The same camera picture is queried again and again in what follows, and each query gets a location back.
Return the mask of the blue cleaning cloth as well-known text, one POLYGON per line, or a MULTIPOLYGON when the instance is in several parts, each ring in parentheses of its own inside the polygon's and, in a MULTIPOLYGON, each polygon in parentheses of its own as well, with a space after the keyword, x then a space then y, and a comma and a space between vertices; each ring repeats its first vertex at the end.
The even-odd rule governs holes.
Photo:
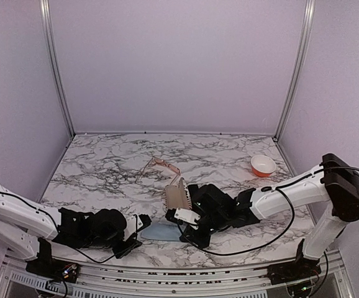
POLYGON ((153 223, 141 232, 143 239, 161 242, 180 242, 180 236, 177 226, 163 223, 153 223))

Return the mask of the black glasses case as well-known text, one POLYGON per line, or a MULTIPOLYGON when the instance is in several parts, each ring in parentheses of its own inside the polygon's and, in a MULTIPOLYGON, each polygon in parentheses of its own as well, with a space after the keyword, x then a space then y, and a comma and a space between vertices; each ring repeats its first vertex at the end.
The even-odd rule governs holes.
POLYGON ((197 184, 189 184, 188 185, 189 197, 192 199, 196 195, 198 190, 199 190, 199 186, 197 184))

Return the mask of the striped flag glasses pouch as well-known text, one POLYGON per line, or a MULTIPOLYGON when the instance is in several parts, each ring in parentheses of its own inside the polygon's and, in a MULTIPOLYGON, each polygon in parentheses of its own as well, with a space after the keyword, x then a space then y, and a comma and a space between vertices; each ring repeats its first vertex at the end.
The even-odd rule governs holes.
POLYGON ((169 185, 164 192, 165 207, 169 209, 192 209, 192 201, 188 185, 184 178, 180 178, 177 184, 169 185))

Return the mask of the pink frame sunglasses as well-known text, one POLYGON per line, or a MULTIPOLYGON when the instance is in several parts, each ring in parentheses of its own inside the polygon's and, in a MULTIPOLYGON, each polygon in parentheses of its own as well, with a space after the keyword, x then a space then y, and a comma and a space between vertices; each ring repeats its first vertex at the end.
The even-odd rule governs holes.
POLYGON ((147 164, 141 169, 139 175, 136 178, 136 181, 138 181, 145 174, 147 168, 151 168, 153 166, 163 167, 174 174, 173 179, 169 183, 170 186, 174 185, 177 179, 181 177, 181 170, 178 167, 157 156, 152 156, 151 159, 147 162, 147 164))

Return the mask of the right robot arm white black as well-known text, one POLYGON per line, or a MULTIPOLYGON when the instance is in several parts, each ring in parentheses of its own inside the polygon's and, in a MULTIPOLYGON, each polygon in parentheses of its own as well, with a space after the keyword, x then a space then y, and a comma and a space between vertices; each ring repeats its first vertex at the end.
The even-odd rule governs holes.
POLYGON ((177 208, 173 222, 186 224, 180 240, 206 252, 211 235, 228 228, 242 228, 285 210, 315 202, 327 207, 314 229, 301 240, 292 261, 270 265, 272 284, 309 278, 321 272, 319 261, 345 227, 359 220, 359 168, 349 166, 333 153, 319 165, 272 186, 250 188, 235 198, 213 184, 191 187, 192 208, 177 208))

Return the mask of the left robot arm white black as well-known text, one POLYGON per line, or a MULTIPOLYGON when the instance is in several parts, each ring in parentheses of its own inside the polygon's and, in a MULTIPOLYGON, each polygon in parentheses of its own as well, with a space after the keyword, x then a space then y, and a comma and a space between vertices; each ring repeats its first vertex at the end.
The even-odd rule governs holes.
POLYGON ((116 209, 96 213, 47 207, 21 197, 0 185, 0 240, 30 273, 74 283, 80 266, 53 258, 52 243, 76 251, 110 249, 117 259, 139 247, 137 234, 151 224, 145 214, 125 218, 116 209))

